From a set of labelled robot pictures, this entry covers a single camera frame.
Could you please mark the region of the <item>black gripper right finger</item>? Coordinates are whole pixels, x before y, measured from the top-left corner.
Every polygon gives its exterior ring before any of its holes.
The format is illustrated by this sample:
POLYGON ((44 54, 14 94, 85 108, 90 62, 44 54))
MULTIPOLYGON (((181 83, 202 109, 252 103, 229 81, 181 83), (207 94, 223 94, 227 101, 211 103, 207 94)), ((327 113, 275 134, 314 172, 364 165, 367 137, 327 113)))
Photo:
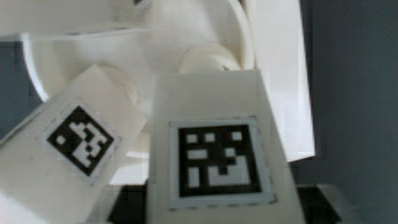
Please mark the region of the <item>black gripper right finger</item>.
POLYGON ((364 224, 339 188, 330 184, 298 184, 305 224, 364 224))

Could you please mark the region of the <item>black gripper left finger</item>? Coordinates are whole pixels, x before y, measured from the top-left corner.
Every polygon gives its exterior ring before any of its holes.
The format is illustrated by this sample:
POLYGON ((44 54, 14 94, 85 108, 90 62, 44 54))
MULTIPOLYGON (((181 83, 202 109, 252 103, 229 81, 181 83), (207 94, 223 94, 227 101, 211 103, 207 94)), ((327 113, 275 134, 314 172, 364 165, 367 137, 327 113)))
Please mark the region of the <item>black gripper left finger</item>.
POLYGON ((147 224, 144 185, 122 185, 99 199, 87 224, 147 224))

